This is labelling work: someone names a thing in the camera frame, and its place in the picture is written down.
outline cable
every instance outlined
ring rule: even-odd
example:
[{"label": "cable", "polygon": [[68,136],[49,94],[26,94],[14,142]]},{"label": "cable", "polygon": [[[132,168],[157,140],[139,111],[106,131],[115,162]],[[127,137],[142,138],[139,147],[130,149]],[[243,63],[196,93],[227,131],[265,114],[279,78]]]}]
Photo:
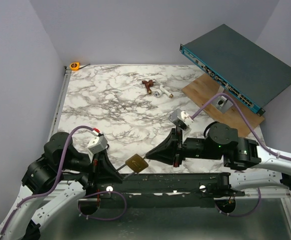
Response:
[{"label": "cable", "polygon": [[13,216],[16,214],[17,210],[21,207],[22,204],[24,204],[26,201],[28,200],[31,200],[31,199],[34,199],[34,198],[41,198],[41,197],[46,197],[48,196],[50,193],[52,193],[59,181],[60,181],[60,177],[62,175],[62,168],[63,168],[63,165],[64,165],[64,161],[65,161],[65,157],[66,157],[66,153],[67,153],[67,148],[70,144],[70,141],[71,141],[71,138],[72,138],[72,135],[79,129],[88,129],[90,131],[94,131],[94,128],[92,127],[89,127],[89,126],[77,126],[75,129],[73,129],[70,133],[69,133],[69,136],[67,136],[66,138],[66,141],[65,141],[65,144],[64,144],[64,147],[63,147],[63,151],[62,151],[62,155],[61,155],[61,159],[60,159],[60,164],[59,164],[59,168],[57,170],[57,174],[56,174],[56,177],[55,177],[55,181],[54,181],[54,184],[53,186],[51,187],[51,189],[45,193],[40,193],[40,194],[35,194],[35,195],[31,195],[31,196],[28,196],[26,198],[24,198],[23,200],[21,200],[17,205],[16,205],[16,208],[11,212],[11,214],[9,215],[9,217],[7,218],[5,224],[3,225],[3,228],[0,232],[0,238],[3,237],[9,223],[11,222]]},{"label": "cable", "polygon": [[288,156],[284,156],[284,155],[280,155],[278,152],[274,152],[272,151],[271,149],[269,149],[262,141],[261,139],[258,137],[258,135],[256,134],[256,132],[254,131],[254,129],[252,128],[252,126],[250,125],[250,123],[248,122],[248,120],[246,119],[246,117],[244,116],[244,114],[242,113],[241,109],[238,107],[237,103],[230,97],[228,96],[227,94],[221,92],[221,93],[218,93],[216,95],[214,95],[212,98],[210,98],[210,100],[208,100],[198,111],[196,111],[192,116],[191,118],[192,119],[195,119],[196,116],[198,116],[201,111],[203,109],[205,109],[214,99],[220,97],[220,96],[223,96],[225,97],[226,99],[228,99],[231,103],[233,103],[233,105],[235,106],[235,108],[238,110],[239,114],[241,115],[243,121],[245,122],[245,124],[247,125],[247,127],[250,129],[251,133],[254,135],[254,137],[256,138],[256,140],[259,142],[260,146],[266,150],[269,154],[272,154],[274,156],[276,156],[277,158],[280,157],[284,160],[288,160],[288,161],[291,161],[291,157],[288,157]]},{"label": "cable", "polygon": [[79,69],[83,69],[83,68],[85,68],[85,67],[87,67],[87,66],[89,66],[89,65],[91,65],[91,63],[89,63],[89,64],[87,64],[87,65],[84,65],[84,66],[82,66],[82,67],[79,67],[78,70],[79,70]]},{"label": "cable", "polygon": [[127,200],[126,200],[125,196],[123,196],[120,192],[117,192],[117,191],[99,191],[99,192],[87,195],[84,198],[86,199],[86,198],[93,197],[93,196],[96,196],[96,195],[99,195],[99,194],[109,194],[109,193],[117,194],[123,199],[123,201],[124,201],[124,209],[123,209],[123,211],[122,211],[122,213],[120,215],[118,215],[116,217],[112,217],[112,218],[101,218],[101,217],[95,217],[95,216],[91,216],[91,215],[85,215],[85,214],[83,214],[81,212],[81,206],[78,205],[78,210],[80,212],[80,216],[84,216],[84,217],[89,218],[89,219],[95,219],[95,220],[100,220],[100,221],[114,221],[114,220],[117,220],[117,219],[121,218],[127,211]]},{"label": "cable", "polygon": [[218,123],[218,121],[211,122],[208,126],[206,126],[206,128],[205,128],[205,130],[204,130],[204,132],[203,132],[203,136],[204,136],[204,138],[206,138],[207,131],[211,128],[211,126],[212,126],[213,124],[216,124],[216,123]]},{"label": "cable", "polygon": [[220,208],[216,204],[214,204],[214,206],[219,211],[219,213],[222,214],[222,215],[225,215],[225,216],[228,216],[228,217],[233,217],[233,218],[246,217],[246,216],[249,216],[249,215],[253,214],[261,205],[261,191],[260,191],[260,188],[257,189],[257,193],[258,193],[259,197],[258,197],[258,200],[257,200],[257,203],[256,203],[255,207],[252,210],[250,210],[250,211],[248,211],[246,213],[242,213],[242,214],[225,213],[225,212],[221,211]]}]

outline orange tape measure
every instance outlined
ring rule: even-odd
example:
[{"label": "orange tape measure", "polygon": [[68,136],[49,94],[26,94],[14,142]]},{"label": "orange tape measure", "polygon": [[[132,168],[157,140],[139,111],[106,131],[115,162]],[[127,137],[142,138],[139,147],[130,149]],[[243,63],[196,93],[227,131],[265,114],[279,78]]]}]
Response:
[{"label": "orange tape measure", "polygon": [[80,68],[80,63],[79,62],[73,62],[70,64],[70,69],[72,71],[78,71]]},{"label": "orange tape measure", "polygon": [[89,66],[89,65],[90,65],[90,63],[80,67],[80,63],[79,62],[73,62],[73,63],[70,64],[70,69],[72,71],[78,71],[78,70],[83,69],[83,68],[85,68],[86,66]]}]

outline plywood board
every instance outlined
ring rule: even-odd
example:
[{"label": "plywood board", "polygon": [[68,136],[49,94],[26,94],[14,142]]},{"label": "plywood board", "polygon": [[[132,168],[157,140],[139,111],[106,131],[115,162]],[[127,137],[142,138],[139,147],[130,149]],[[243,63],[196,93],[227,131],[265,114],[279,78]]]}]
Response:
[{"label": "plywood board", "polygon": [[[219,86],[220,85],[210,76],[203,74],[184,87],[182,92],[196,105],[202,107],[210,98],[217,94]],[[225,90],[224,93],[234,99],[254,129],[265,119],[263,116],[258,116],[253,113],[247,106],[237,100],[228,91]],[[251,132],[234,106],[232,106],[225,113],[221,113],[217,108],[210,104],[204,109],[204,111],[215,121],[227,124],[231,128],[236,128],[238,130],[239,137],[246,137]]]}]

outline white marble surface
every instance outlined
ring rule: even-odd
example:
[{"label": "white marble surface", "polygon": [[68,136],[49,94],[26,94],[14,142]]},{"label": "white marble surface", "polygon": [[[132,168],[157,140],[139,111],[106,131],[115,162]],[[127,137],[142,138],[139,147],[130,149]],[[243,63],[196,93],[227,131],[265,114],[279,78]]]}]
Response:
[{"label": "white marble surface", "polygon": [[[70,132],[79,125],[101,130],[108,140],[109,159],[117,168],[134,154],[144,156],[169,134],[173,124],[170,113],[180,108],[192,115],[198,106],[181,89],[201,76],[194,65],[92,65],[71,74],[59,131]],[[174,95],[160,98],[148,95],[142,80],[156,80]],[[213,122],[202,112],[192,125],[190,137],[203,137],[206,126]],[[257,134],[263,139],[260,127]],[[73,136],[74,146],[86,152],[91,134],[78,131]],[[130,173],[125,167],[122,173]],[[209,173],[231,172],[221,160],[187,159],[173,168],[154,160],[143,173]]]}]

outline white wall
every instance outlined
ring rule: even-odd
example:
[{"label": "white wall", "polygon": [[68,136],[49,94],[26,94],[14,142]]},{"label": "white wall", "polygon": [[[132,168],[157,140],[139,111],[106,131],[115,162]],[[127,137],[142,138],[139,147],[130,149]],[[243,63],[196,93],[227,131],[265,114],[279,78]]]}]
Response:
[{"label": "white wall", "polygon": [[30,0],[63,63],[190,64],[179,52],[227,24],[257,40],[279,0]]},{"label": "white wall", "polygon": [[[256,43],[291,66],[291,1],[280,0]],[[291,86],[264,109],[266,144],[291,152]]]},{"label": "white wall", "polygon": [[28,0],[0,0],[0,222],[43,153],[63,64]]}]

